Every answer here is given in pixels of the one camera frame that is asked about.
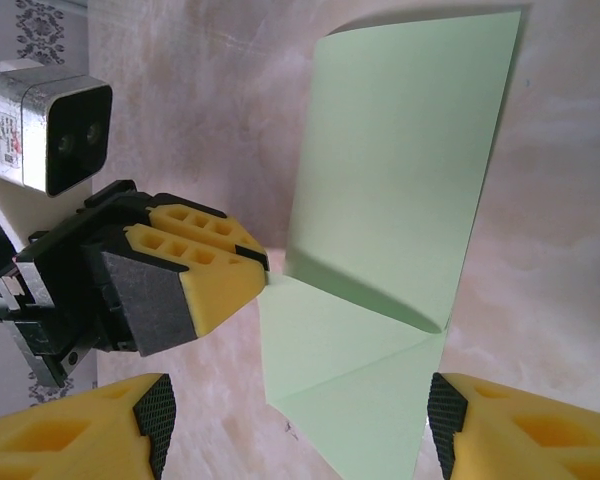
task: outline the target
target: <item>light green card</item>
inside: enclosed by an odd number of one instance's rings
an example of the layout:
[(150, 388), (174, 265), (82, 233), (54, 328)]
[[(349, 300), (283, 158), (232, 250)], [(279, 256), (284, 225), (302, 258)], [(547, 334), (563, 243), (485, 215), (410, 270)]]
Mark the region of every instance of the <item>light green card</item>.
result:
[(322, 39), (285, 275), (259, 297), (267, 401), (346, 479), (410, 478), (519, 12)]

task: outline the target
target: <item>folded green paper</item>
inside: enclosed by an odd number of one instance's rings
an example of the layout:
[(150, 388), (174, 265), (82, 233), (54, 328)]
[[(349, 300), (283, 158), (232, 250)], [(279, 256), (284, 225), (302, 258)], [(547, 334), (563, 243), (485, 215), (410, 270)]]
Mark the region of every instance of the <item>folded green paper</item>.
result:
[(519, 12), (322, 39), (285, 275), (259, 297), (267, 401), (346, 479), (408, 478)]

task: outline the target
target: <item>black textured grip pad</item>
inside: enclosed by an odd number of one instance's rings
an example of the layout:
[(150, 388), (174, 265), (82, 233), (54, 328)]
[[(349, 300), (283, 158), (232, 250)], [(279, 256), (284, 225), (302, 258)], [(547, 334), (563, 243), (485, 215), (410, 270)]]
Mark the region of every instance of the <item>black textured grip pad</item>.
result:
[(162, 478), (176, 421), (176, 398), (171, 378), (164, 374), (133, 407), (140, 434), (151, 442), (149, 463), (156, 480)]
[(442, 375), (433, 374), (427, 413), (445, 480), (450, 480), (453, 472), (456, 460), (453, 436), (462, 431), (468, 404), (469, 402)]

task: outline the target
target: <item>label sticker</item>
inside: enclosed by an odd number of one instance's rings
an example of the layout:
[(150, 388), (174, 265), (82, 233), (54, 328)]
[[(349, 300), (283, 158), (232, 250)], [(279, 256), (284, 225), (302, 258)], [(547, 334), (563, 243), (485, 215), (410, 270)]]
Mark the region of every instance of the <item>label sticker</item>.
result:
[(15, 117), (0, 113), (0, 163), (20, 168), (22, 164), (22, 141)]

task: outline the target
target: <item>pink marble surface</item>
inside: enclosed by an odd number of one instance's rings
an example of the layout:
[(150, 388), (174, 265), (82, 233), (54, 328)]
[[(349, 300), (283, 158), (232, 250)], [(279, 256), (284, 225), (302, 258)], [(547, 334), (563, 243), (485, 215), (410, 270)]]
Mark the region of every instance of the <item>pink marble surface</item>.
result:
[[(378, 11), (466, 6), (91, 0), (91, 72), (116, 97), (96, 183), (133, 177), (229, 211), (280, 266), (316, 40)], [(260, 367), (250, 304), (192, 344), (101, 354), (99, 378), (171, 374), (167, 480), (338, 478), (264, 404)], [(600, 0), (531, 2), (441, 370), (600, 411)], [(428, 429), (415, 478), (441, 478)]]

